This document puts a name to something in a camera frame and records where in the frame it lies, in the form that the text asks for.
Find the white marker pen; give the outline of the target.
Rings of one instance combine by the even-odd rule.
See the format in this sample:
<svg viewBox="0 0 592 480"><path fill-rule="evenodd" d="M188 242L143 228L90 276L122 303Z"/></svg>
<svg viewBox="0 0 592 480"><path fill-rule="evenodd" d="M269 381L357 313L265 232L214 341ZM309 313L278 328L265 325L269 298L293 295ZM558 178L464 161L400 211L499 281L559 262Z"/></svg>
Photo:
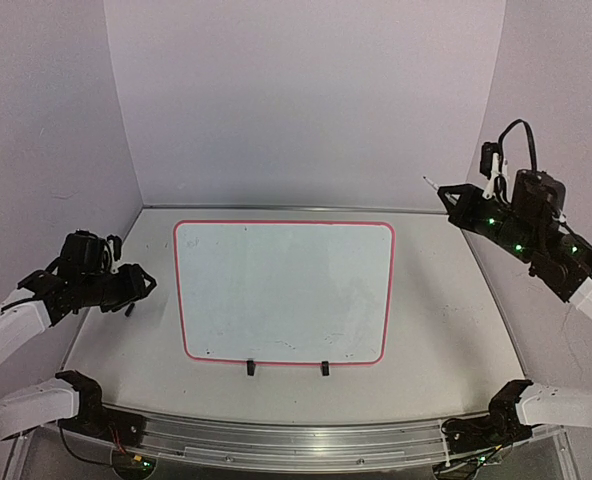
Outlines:
<svg viewBox="0 0 592 480"><path fill-rule="evenodd" d="M422 178L433 190L435 190L435 191L439 190L440 186L436 182L431 180L429 177L423 176Z"/></svg>

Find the pink framed whiteboard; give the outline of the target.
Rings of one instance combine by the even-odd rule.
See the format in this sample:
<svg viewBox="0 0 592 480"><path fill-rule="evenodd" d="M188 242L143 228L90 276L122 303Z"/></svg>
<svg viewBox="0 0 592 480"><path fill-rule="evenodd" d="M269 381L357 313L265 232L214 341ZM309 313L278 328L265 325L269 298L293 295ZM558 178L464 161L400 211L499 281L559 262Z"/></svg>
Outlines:
<svg viewBox="0 0 592 480"><path fill-rule="evenodd" d="M383 359L396 251L391 224L182 220L173 244L190 359L271 366Z"/></svg>

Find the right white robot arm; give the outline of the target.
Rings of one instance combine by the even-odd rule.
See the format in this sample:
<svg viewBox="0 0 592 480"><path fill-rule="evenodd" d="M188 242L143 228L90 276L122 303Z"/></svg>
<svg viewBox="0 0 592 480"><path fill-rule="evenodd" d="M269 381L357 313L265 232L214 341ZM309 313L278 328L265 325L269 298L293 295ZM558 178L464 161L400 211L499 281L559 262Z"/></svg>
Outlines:
<svg viewBox="0 0 592 480"><path fill-rule="evenodd" d="M562 302L592 320L592 246L563 220L564 185L544 172L518 172L510 204L472 184L440 186L448 220L478 234L528 267ZM592 429L592 392L532 380L506 383L485 415L451 418L442 433L453 453L527 440L540 425Z"/></svg>

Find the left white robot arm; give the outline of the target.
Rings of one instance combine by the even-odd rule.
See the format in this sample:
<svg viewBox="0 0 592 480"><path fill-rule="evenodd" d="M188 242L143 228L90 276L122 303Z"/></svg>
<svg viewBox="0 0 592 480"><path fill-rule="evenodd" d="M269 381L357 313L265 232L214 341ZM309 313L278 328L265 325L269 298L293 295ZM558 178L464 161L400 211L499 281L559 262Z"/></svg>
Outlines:
<svg viewBox="0 0 592 480"><path fill-rule="evenodd" d="M0 366L33 338L72 314L97 308L132 311L156 288L138 264L121 263L122 240L77 230L44 269L21 280L0 304ZM60 428L100 438L119 452L137 443L140 416L108 409L100 384L75 370L0 398L0 443L54 422Z"/></svg>

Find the left black board clip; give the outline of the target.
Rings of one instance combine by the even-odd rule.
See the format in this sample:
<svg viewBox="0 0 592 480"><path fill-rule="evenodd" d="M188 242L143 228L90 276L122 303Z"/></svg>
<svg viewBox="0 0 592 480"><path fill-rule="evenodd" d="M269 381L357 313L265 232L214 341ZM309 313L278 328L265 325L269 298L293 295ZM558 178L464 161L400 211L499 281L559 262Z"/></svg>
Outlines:
<svg viewBox="0 0 592 480"><path fill-rule="evenodd" d="M255 375L256 364L252 359L246 361L246 374L253 377Z"/></svg>

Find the aluminium front rail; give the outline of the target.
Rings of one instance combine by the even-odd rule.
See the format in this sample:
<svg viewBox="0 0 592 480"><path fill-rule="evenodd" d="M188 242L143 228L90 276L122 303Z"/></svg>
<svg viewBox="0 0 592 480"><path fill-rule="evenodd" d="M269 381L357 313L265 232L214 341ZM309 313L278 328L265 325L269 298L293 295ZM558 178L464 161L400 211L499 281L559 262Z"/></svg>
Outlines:
<svg viewBox="0 0 592 480"><path fill-rule="evenodd" d="M566 433L537 427L521 440L489 446L449 437L439 420L349 426L270 425L140 415L108 409L101 422L59 421L78 440L107 445L120 456L141 455L203 467L278 473L355 473L442 464L460 471L508 465L539 477L577 478Z"/></svg>

